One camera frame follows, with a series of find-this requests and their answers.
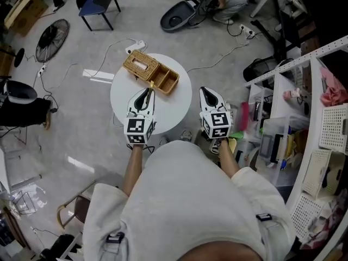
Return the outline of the grey plastic seat shell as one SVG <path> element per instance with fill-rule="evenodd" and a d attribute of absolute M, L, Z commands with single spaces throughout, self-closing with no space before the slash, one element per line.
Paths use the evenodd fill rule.
<path fill-rule="evenodd" d="M 173 33 L 186 26 L 196 10 L 187 1 L 180 1 L 170 8 L 161 18 L 160 26 L 163 31 Z"/>

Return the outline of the blue grey chair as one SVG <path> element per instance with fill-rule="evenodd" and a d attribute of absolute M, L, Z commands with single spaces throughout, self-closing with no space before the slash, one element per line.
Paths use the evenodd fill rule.
<path fill-rule="evenodd" d="M 86 24 L 87 28 L 89 29 L 89 31 L 92 31 L 92 28 L 88 24 L 85 17 L 92 16 L 92 15 L 101 15 L 103 17 L 103 19 L 106 21 L 108 27 L 111 30 L 114 30 L 113 26 L 111 25 L 111 23 L 109 22 L 109 20 L 107 19 L 106 15 L 105 15 L 111 1 L 115 2 L 115 5 L 116 5 L 118 11 L 121 12 L 121 8 L 120 8 L 117 0 L 86 0 L 86 2 L 84 3 L 84 5 L 82 6 L 82 8 L 79 12 L 79 17 L 82 18 L 82 20 Z"/>

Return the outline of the wicker basket organizer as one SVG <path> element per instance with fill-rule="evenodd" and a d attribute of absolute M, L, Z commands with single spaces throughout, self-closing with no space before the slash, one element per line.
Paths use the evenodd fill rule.
<path fill-rule="evenodd" d="M 154 81 L 154 88 L 166 96 L 171 95 L 179 81 L 177 72 L 140 50 L 129 54 L 122 66 L 148 86 Z"/>

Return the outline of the grey bucket seat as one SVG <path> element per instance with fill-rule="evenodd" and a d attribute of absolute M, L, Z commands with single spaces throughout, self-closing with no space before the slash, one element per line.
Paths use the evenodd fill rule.
<path fill-rule="evenodd" d="M 25 83 L 9 80 L 5 86 L 11 103 L 30 104 L 38 97 L 35 89 Z"/>

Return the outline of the cardboard box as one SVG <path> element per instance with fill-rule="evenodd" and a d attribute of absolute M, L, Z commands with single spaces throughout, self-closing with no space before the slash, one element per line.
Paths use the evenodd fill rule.
<path fill-rule="evenodd" d="M 44 0 L 17 0 L 4 19 L 4 26 L 26 36 L 47 8 Z"/>

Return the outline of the pink white bottle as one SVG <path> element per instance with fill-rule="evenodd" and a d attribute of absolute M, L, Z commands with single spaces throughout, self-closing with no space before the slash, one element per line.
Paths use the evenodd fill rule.
<path fill-rule="evenodd" d="M 293 98 L 300 98 L 300 97 L 301 97 L 301 90 L 299 88 L 287 90 L 283 92 L 284 100 L 290 100 Z"/>

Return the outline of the round white side table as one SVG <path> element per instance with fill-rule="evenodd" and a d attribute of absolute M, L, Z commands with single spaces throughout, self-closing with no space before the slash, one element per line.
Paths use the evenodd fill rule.
<path fill-rule="evenodd" d="M 177 126 L 187 114 L 191 105 L 192 87 L 186 70 L 174 59 L 157 53 L 150 53 L 162 64 L 179 74 L 179 81 L 170 96 L 156 91 L 154 118 L 156 126 L 154 134 L 165 133 Z M 110 89 L 110 102 L 116 118 L 123 123 L 129 100 L 139 91 L 146 88 L 145 82 L 136 79 L 124 67 L 114 76 Z"/>

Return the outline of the black mesh bin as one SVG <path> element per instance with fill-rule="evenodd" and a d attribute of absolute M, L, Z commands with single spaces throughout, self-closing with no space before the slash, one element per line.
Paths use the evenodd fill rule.
<path fill-rule="evenodd" d="M 243 78 L 249 82 L 273 70 L 277 65 L 278 61 L 274 57 L 257 58 L 243 70 Z"/>

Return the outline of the person's right forearm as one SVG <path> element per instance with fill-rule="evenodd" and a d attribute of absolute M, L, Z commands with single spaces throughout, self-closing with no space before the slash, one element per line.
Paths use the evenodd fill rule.
<path fill-rule="evenodd" d="M 217 139 L 216 143 L 219 150 L 221 169 L 229 178 L 232 178 L 240 170 L 240 167 L 230 150 L 227 139 Z"/>

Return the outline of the white metal shelf unit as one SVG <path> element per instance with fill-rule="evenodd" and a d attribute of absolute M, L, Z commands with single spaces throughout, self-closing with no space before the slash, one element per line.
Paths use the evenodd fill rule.
<path fill-rule="evenodd" d="M 265 120 L 287 115 L 300 115 L 309 119 L 309 133 L 304 156 L 300 165 L 294 185 L 276 187 L 282 195 L 286 208 L 290 213 L 295 207 L 302 190 L 310 157 L 319 146 L 322 111 L 325 107 L 320 101 L 321 95 L 326 91 L 326 83 L 322 79 L 320 67 L 331 68 L 324 64 L 325 56 L 335 56 L 339 50 L 348 49 L 348 35 L 320 47 L 306 55 L 290 62 L 283 62 L 268 73 L 257 77 L 245 84 L 248 94 L 246 102 L 249 105 L 248 126 L 244 130 L 244 138 L 239 140 L 235 155 L 241 166 L 250 166 L 256 171 L 256 160 L 262 139 L 263 124 Z M 283 92 L 299 88 L 300 98 L 283 99 Z M 318 198 L 324 203 L 330 203 L 336 198 L 348 199 L 348 156 L 346 155 L 343 174 L 334 196 Z M 319 248 L 309 250 L 314 259 L 324 259 L 339 242 L 348 228 L 348 209 L 339 225 L 331 232 L 326 242 Z M 295 231 L 295 241 L 291 245 L 302 251 Z"/>

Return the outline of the clear plastic storage box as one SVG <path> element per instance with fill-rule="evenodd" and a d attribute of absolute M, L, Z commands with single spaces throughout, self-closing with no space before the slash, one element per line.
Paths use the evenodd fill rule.
<path fill-rule="evenodd" d="M 265 120 L 256 169 L 276 187 L 295 183 L 304 156 L 309 119 L 287 115 Z"/>

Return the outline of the white perforated plastic basket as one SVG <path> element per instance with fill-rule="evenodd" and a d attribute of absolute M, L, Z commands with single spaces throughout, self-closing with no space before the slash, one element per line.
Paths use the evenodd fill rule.
<path fill-rule="evenodd" d="M 300 242 L 304 243 L 309 237 L 309 227 L 314 219 L 320 215 L 324 204 L 323 200 L 315 200 L 305 192 L 300 195 L 291 212 L 296 236 Z"/>
<path fill-rule="evenodd" d="M 346 155 L 333 150 L 314 150 L 302 190 L 315 199 L 334 196 L 343 174 L 345 159 Z"/>
<path fill-rule="evenodd" d="M 323 108 L 319 146 L 348 156 L 348 103 Z"/>

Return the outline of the wooden chair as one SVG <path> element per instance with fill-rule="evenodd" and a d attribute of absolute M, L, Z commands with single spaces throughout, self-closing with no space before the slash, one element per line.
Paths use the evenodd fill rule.
<path fill-rule="evenodd" d="M 73 220 L 85 223 L 96 180 L 89 183 L 82 190 L 73 195 L 57 208 L 58 225 L 65 229 Z"/>

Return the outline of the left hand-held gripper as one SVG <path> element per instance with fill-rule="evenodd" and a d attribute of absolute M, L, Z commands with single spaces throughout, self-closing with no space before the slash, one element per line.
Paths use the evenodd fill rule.
<path fill-rule="evenodd" d="M 138 91 L 128 102 L 128 113 L 124 122 L 124 135 L 129 145 L 146 145 L 155 129 L 153 116 L 156 94 L 153 89 Z"/>

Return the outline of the wooden crate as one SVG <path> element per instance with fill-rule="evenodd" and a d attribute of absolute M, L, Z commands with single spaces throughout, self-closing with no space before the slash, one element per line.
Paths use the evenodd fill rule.
<path fill-rule="evenodd" d="M 7 52 L 14 53 L 14 49 L 7 44 L 0 45 L 0 48 L 6 50 Z M 0 76 L 9 75 L 9 71 L 13 66 L 13 61 L 13 56 L 0 52 Z"/>

